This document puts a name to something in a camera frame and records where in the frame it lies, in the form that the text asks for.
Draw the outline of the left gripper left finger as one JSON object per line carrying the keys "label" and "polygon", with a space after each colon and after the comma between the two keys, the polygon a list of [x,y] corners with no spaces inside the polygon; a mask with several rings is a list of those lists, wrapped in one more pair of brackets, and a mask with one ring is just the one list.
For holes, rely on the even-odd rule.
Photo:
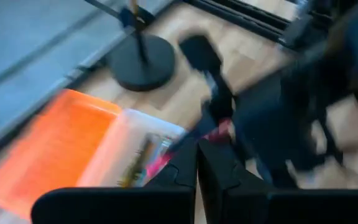
{"label": "left gripper left finger", "polygon": [[193,223],[198,145],[173,146],[173,158],[143,187],[62,188],[42,195],[32,223]]}

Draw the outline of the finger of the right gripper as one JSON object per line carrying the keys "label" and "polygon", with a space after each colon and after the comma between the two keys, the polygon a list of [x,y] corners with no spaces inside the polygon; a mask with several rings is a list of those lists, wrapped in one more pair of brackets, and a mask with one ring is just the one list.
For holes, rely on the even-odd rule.
{"label": "finger of the right gripper", "polygon": [[202,138],[228,130],[232,124],[236,97],[222,74],[222,61],[206,35],[191,34],[179,43],[190,67],[200,72],[209,87],[210,97],[201,104],[201,117],[188,135]]}

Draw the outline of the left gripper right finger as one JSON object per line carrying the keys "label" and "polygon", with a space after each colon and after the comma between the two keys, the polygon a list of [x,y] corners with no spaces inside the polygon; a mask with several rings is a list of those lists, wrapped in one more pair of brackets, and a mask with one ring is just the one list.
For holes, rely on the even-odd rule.
{"label": "left gripper right finger", "polygon": [[208,223],[358,223],[358,190],[276,188],[246,170],[231,145],[201,140],[198,149]]}

